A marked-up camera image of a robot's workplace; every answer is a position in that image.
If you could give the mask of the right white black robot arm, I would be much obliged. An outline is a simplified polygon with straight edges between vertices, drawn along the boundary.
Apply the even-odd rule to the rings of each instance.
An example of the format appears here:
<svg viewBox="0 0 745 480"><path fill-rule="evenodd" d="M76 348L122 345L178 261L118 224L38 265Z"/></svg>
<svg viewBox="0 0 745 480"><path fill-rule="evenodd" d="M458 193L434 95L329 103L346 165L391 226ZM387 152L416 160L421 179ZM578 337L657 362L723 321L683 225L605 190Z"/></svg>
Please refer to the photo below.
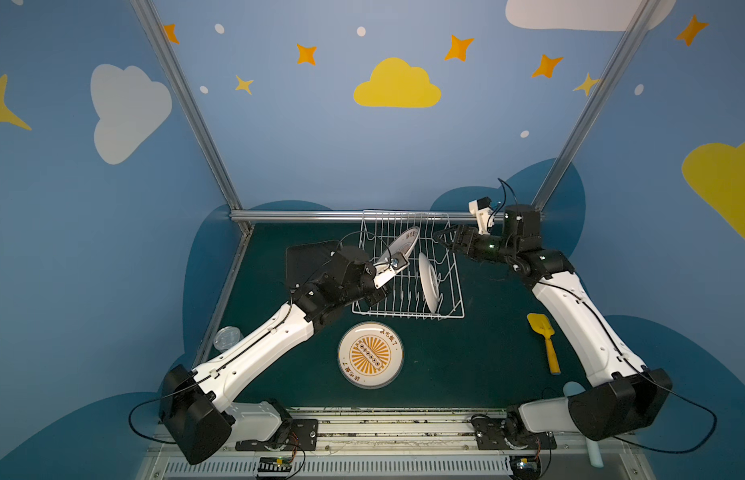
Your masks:
<svg viewBox="0 0 745 480"><path fill-rule="evenodd" d="M622 342L568 257L545 248L540 212L530 205L509 207L499 235L490 232L489 213L484 201L477 202L476 225L437 231L434 240L466 258L508 265L557 322L591 384L574 396L511 407L503 426L508 444L523 447L546 432L580 433L599 441L651 426L672 392L670 376L650 370Z"/></svg>

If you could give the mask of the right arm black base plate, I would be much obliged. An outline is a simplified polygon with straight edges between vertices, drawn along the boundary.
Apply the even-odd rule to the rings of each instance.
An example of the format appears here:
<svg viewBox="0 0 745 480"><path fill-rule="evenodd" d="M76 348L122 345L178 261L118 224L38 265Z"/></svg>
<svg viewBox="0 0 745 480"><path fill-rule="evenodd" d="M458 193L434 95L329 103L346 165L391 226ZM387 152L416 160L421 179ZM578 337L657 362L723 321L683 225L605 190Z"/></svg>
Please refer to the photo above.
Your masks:
<svg viewBox="0 0 745 480"><path fill-rule="evenodd" d="M558 444L549 432L531 433L516 420L475 415L470 419L480 450L555 450Z"/></svg>

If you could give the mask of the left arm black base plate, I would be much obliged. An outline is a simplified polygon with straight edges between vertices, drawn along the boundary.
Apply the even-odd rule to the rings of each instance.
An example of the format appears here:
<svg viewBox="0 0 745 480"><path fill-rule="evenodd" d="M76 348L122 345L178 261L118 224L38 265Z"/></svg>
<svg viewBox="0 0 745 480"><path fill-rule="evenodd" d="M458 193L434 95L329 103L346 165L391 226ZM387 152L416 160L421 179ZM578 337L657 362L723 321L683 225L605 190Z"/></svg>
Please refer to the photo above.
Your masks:
<svg viewBox="0 0 745 480"><path fill-rule="evenodd" d="M284 420L276 433L268 441L242 440L236 442L236 451L316 450L318 440L318 420Z"/></svg>

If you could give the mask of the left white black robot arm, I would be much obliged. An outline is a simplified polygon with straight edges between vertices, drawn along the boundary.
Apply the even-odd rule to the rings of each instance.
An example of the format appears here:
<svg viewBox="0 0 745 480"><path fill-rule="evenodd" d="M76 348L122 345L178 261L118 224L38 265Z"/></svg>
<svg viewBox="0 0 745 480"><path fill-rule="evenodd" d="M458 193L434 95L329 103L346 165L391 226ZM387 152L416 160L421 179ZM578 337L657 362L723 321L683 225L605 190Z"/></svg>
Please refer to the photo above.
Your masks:
<svg viewBox="0 0 745 480"><path fill-rule="evenodd" d="M389 253L378 262L343 247L296 289L269 320L220 356L193 370L179 365L164 376L158 419L192 465L229 441L282 444L290 414L274 401L238 404L236 398L292 348L309 340L358 300L376 303L407 262Z"/></svg>

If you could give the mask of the white round plate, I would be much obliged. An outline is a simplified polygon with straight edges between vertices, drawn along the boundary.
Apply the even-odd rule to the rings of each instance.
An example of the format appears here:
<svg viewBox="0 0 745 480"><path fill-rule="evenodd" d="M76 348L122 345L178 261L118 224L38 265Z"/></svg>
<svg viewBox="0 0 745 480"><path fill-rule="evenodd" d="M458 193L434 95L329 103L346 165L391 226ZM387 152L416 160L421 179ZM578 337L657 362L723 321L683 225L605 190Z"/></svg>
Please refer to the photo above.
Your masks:
<svg viewBox="0 0 745 480"><path fill-rule="evenodd" d="M437 314L440 305L440 280L436 268L426 254L419 254L419 272L428 310Z"/></svg>
<svg viewBox="0 0 745 480"><path fill-rule="evenodd" d="M362 322L350 328L338 344L338 367L352 385L376 390L394 382L404 366L403 342L379 322Z"/></svg>
<svg viewBox="0 0 745 480"><path fill-rule="evenodd" d="M376 268L390 267L399 270L406 267L418 244L420 232L418 226L411 227L385 246L382 255L375 262Z"/></svg>

